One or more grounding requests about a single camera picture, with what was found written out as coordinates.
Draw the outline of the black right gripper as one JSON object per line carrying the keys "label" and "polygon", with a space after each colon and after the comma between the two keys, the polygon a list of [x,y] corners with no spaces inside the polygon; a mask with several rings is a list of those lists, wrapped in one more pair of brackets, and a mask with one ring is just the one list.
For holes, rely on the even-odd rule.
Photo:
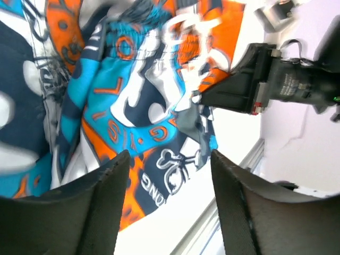
{"label": "black right gripper", "polygon": [[283,59],[281,53],[273,50],[264,81],[266,45],[250,44],[230,75],[201,94],[200,103],[254,114],[263,112],[270,100],[311,105],[317,114],[339,107],[339,16],[324,34],[314,61],[302,56]]}

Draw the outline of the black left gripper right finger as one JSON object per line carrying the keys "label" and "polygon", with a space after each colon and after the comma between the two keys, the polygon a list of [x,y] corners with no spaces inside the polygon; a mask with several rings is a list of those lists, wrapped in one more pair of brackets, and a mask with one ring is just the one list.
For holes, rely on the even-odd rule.
{"label": "black left gripper right finger", "polygon": [[339,254],[339,195],[317,198],[238,176],[259,254]]}

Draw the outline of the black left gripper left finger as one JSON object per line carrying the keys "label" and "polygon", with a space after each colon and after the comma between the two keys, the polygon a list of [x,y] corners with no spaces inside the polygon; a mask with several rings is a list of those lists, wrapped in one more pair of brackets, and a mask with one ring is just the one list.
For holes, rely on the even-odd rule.
{"label": "black left gripper left finger", "polygon": [[1,254],[113,254],[129,169],[123,151],[42,196],[1,198]]}

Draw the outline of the colourful patterned shorts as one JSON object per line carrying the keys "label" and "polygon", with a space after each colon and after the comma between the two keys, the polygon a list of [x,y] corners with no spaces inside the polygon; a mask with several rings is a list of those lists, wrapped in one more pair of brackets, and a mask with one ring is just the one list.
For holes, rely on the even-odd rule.
{"label": "colourful patterned shorts", "polygon": [[226,78],[235,1],[1,1],[1,196],[40,196],[131,155],[120,229],[218,147],[200,97]]}

